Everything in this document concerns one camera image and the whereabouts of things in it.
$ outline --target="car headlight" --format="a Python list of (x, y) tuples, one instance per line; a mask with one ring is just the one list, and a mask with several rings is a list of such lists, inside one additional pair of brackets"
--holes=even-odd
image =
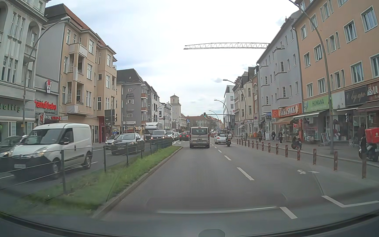
[(32, 155), (32, 157), (36, 158), (36, 157), (41, 157), (43, 155), (45, 155), (45, 152), (48, 150), (48, 147), (43, 147), (43, 148), (40, 148), (39, 150), (35, 151), (34, 154)]

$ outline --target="grass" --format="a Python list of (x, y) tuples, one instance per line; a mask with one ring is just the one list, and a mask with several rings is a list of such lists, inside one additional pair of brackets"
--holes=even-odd
[(91, 215), (99, 206), (118, 195), (163, 159), (174, 153), (178, 146), (161, 149), (140, 159), (131, 158), (128, 166), (116, 164), (106, 173), (103, 170), (67, 181), (67, 195), (62, 184), (38, 191), (17, 201), (8, 213), (33, 214), (85, 214)]

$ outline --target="street lamp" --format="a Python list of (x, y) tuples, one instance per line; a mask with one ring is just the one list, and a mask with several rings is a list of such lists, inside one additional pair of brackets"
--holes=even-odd
[[(33, 51), (36, 50), (36, 46), (38, 45), (38, 42), (40, 40), (40, 38), (46, 33), (48, 32), (48, 30), (50, 28), (52, 28), (54, 25), (60, 23), (60, 22), (69, 22), (70, 21), (70, 17), (69, 16), (65, 16), (65, 17), (62, 17), (59, 21), (55, 22), (53, 25), (51, 25), (50, 27), (48, 27), (40, 36), (39, 38), (34, 42), (33, 44), (33, 48), (32, 50), (30, 51), (30, 54), (29, 54), (29, 59), (32, 57), (32, 54), (33, 54)], [(29, 62), (26, 63), (26, 70), (29, 68)], [(27, 79), (27, 72), (24, 74), (24, 86), (23, 86), (23, 135), (26, 134), (26, 79)]]
[(330, 112), (330, 121), (329, 122), (330, 122), (330, 128), (331, 128), (331, 132), (330, 132), (330, 135), (331, 135), (331, 137), (330, 137), (330, 154), (334, 154), (334, 143), (333, 143), (333, 135), (334, 135), (334, 132), (333, 132), (333, 103), (331, 101), (331, 87), (330, 87), (329, 66), (327, 64), (327, 53), (325, 53), (325, 47), (324, 47), (323, 39), (321, 38), (321, 35), (320, 35), (320, 32), (318, 31), (317, 26), (311, 20), (311, 18), (308, 16), (308, 14), (301, 8), (301, 6), (299, 6), (298, 4), (294, 3), (292, 0), (288, 0), (288, 1), (291, 2), (291, 3), (293, 3), (296, 7), (299, 8), (299, 10), (302, 11), (303, 14), (305, 14), (305, 16), (308, 18), (309, 22), (314, 27), (315, 32), (318, 35), (318, 38), (320, 39), (321, 49), (323, 50), (323, 55), (324, 55), (325, 74), (327, 76), (327, 90), (329, 91), (328, 92), (328, 96), (329, 96), (329, 112)]

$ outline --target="delivery box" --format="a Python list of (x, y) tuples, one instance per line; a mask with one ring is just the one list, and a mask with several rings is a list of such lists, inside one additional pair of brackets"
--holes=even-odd
[(367, 143), (379, 143), (379, 127), (365, 129)]

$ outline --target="building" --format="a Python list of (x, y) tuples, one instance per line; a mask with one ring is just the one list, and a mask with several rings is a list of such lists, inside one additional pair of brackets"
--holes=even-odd
[(148, 89), (134, 68), (117, 71), (117, 83), (123, 87), (122, 131), (144, 134), (148, 115)]
[[(55, 110), (38, 110), (39, 115), (45, 114), (45, 121), (39, 123), (62, 119), (88, 124), (93, 131), (93, 142), (104, 142), (113, 131), (110, 114), (113, 112), (114, 121), (118, 114), (116, 66), (113, 65), (116, 53), (66, 5), (47, 7), (45, 16), (46, 27), (66, 16), (71, 20), (56, 24), (40, 39), (39, 51), (45, 56), (37, 59), (36, 101), (51, 103), (50, 95), (59, 95), (59, 116), (52, 116)], [(49, 83), (51, 93), (44, 90)]]
[(232, 91), (233, 86), (226, 86), (226, 90), (223, 95), (223, 123), (224, 127), (234, 131), (235, 123), (235, 104), (234, 104), (234, 92)]
[(36, 36), (42, 33), (47, 22), (44, 13), (47, 2), (0, 1), (0, 142), (11, 135), (28, 134), (34, 127), (36, 91), (33, 79), (39, 55), (36, 48), (40, 45)]
[(298, 32), (301, 55), (303, 114), (297, 118), (302, 121), (303, 136), (315, 142), (327, 133), (336, 145), (358, 144), (360, 127), (379, 127), (379, 0), (305, 2), (305, 11), (316, 23), (324, 45), (302, 14), (293, 28)]
[(293, 13), (281, 26), (267, 49), (257, 60), (261, 94), (261, 121), (264, 123), (265, 138), (282, 131), (291, 141), (293, 116), (302, 114), (301, 70), (299, 67), (298, 42), (293, 22), (301, 11)]

